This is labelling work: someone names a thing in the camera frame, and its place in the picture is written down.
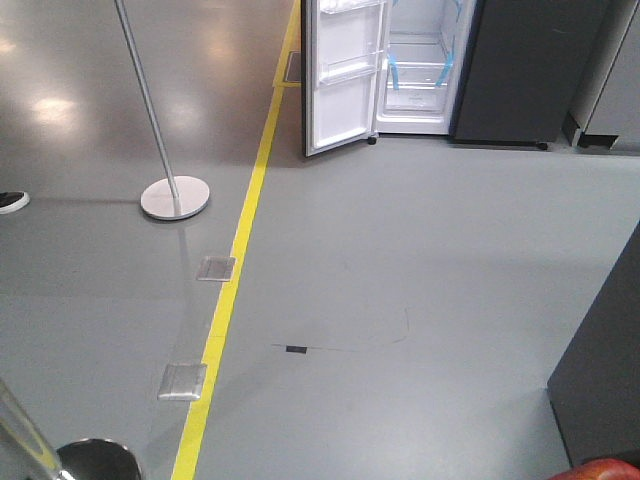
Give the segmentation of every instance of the red object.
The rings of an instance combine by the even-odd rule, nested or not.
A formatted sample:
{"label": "red object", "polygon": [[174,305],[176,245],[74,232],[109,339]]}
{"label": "red object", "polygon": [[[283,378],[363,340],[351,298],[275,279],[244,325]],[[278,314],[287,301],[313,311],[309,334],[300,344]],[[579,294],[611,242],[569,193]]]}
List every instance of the red object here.
{"label": "red object", "polygon": [[640,480],[640,470],[621,460],[605,458],[585,463],[549,480]]}

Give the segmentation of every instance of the shoe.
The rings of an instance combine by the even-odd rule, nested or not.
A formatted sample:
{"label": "shoe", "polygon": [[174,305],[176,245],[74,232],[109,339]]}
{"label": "shoe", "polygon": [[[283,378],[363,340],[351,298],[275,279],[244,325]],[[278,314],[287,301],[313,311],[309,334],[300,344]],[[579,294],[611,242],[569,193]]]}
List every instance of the shoe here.
{"label": "shoe", "polygon": [[29,203],[27,192],[2,192],[0,193],[0,215],[20,210]]}

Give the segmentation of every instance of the metal floor plate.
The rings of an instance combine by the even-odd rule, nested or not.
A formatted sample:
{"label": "metal floor plate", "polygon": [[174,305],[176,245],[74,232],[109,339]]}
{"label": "metal floor plate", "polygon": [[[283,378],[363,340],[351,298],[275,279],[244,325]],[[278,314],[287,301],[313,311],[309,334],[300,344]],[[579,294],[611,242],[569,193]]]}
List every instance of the metal floor plate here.
{"label": "metal floor plate", "polygon": [[233,257],[204,257],[196,275],[197,280],[228,282],[233,275],[236,259]]}
{"label": "metal floor plate", "polygon": [[204,364],[170,364],[164,371],[158,400],[199,400],[207,366]]}

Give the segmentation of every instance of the stanchion post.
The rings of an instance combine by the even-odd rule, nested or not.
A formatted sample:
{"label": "stanchion post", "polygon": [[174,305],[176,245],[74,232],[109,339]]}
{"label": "stanchion post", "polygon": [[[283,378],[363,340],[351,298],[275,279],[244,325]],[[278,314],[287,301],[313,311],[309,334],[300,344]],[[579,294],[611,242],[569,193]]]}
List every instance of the stanchion post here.
{"label": "stanchion post", "polygon": [[24,466],[32,480],[64,478],[58,454],[44,439],[1,378],[0,440],[16,465]]}

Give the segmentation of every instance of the open refrigerator door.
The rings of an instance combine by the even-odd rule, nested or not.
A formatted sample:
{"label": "open refrigerator door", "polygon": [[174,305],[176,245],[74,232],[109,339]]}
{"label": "open refrigerator door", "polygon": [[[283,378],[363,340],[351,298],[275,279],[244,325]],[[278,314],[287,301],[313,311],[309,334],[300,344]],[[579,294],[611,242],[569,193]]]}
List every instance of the open refrigerator door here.
{"label": "open refrigerator door", "polygon": [[303,2],[304,154],[375,134],[388,0]]}

